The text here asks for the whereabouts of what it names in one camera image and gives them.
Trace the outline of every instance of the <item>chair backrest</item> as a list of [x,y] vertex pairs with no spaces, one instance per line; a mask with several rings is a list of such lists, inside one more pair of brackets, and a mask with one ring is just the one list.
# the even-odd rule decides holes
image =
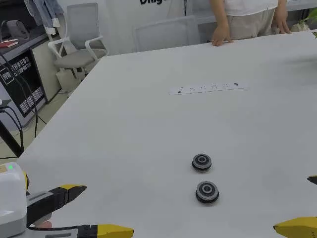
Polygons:
[[194,16],[179,17],[141,26],[134,30],[133,35],[139,52],[201,43]]
[[100,35],[97,3],[69,5],[67,18],[68,36],[77,49],[84,49],[87,40]]

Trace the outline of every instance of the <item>poster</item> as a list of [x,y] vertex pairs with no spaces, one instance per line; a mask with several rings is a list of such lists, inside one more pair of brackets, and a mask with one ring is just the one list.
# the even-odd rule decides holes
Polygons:
[[[16,72],[15,76],[17,77],[18,74],[20,74],[27,81],[33,93],[36,104],[38,104],[44,98],[44,93],[31,53],[27,51],[10,60],[9,63]],[[19,109],[20,113],[25,118],[31,111],[30,107],[34,108],[34,103],[29,88],[20,77],[17,77],[17,79],[24,89],[27,101],[20,85],[14,80],[12,75],[5,67],[0,66],[0,82]]]

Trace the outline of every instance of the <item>black cable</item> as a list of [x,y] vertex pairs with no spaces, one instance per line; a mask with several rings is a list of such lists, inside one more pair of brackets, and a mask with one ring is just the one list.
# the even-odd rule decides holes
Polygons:
[[22,130],[23,128],[22,128],[21,122],[20,122],[19,117],[18,117],[18,115],[16,114],[15,110],[13,110],[13,108],[10,107],[10,106],[5,106],[5,107],[3,107],[3,108],[8,108],[8,109],[10,109],[10,110],[14,113],[15,118],[16,118],[16,120],[17,120],[18,123],[19,123],[20,130]]
[[[23,86],[22,86],[22,84],[19,82],[19,80],[15,77],[15,75],[14,75],[14,72],[15,72],[15,70],[14,70],[14,68],[12,67],[12,65],[6,60],[6,58],[4,57],[4,55],[0,52],[0,56],[4,59],[4,61],[7,63],[7,65],[9,65],[9,67],[11,68],[11,69],[9,69],[8,67],[6,67],[5,65],[3,65],[3,64],[1,64],[3,67],[6,67],[7,68],[7,70],[9,71],[9,73],[11,74],[11,76],[14,78],[14,80],[19,84],[19,86],[21,87],[21,89],[22,89],[22,92],[23,92],[23,94],[24,94],[24,97],[25,97],[25,100],[26,100],[26,103],[27,103],[27,105],[29,106],[29,108],[30,108],[30,110],[32,111],[32,106],[30,106],[30,104],[29,104],[29,102],[28,102],[28,98],[26,97],[26,94],[25,94],[25,91],[24,91],[24,89],[23,89]],[[37,109],[37,107],[36,107],[36,101],[35,101],[35,98],[34,98],[34,96],[33,96],[33,93],[32,93],[32,90],[31,90],[31,88],[30,88],[30,85],[26,82],[26,80],[22,77],[22,75],[20,75],[18,72],[16,72],[16,74],[23,80],[23,82],[26,84],[26,86],[27,86],[27,88],[29,89],[29,91],[30,91],[30,94],[31,94],[31,98],[32,98],[32,101],[33,101],[33,105],[34,105],[34,109],[35,109],[35,112],[34,111],[32,111],[34,114],[35,114],[35,129],[34,129],[34,138],[36,137],[36,134],[37,134],[37,128],[38,128],[38,116],[39,116],[39,114],[38,114],[38,109]]]
[[17,159],[18,157],[1,157],[0,160],[5,160],[5,159]]
[[21,149],[24,150],[23,131],[22,131],[22,129],[19,128],[18,124],[16,123],[15,119],[13,118],[13,116],[12,116],[10,113],[8,113],[8,112],[5,111],[5,110],[0,110],[0,113],[5,113],[5,114],[7,114],[7,115],[12,119],[12,121],[14,122],[14,124],[16,125],[16,127],[18,128],[18,130],[19,130],[19,132],[20,132],[20,142],[21,142],[21,143],[20,143],[20,146],[21,146]]
[[38,115],[38,117],[45,125],[47,125],[47,123],[40,117],[40,115]]

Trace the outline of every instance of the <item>power strip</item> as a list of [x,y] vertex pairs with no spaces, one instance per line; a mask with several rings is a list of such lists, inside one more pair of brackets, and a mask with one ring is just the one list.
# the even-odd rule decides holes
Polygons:
[[235,90],[248,88],[247,85],[242,83],[214,83],[211,85],[201,85],[201,86],[186,86],[180,88],[171,88],[169,91],[170,95],[182,95],[182,94],[192,94],[192,93],[206,93],[224,90]]

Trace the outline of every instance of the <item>black bearing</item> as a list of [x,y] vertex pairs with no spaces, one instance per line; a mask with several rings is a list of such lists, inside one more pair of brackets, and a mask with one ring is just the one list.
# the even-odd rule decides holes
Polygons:
[[196,197],[201,203],[212,204],[218,200],[219,191],[214,183],[204,181],[198,184],[196,189]]
[[192,165],[194,169],[199,172],[207,172],[212,166],[211,158],[205,154],[196,155],[193,159]]

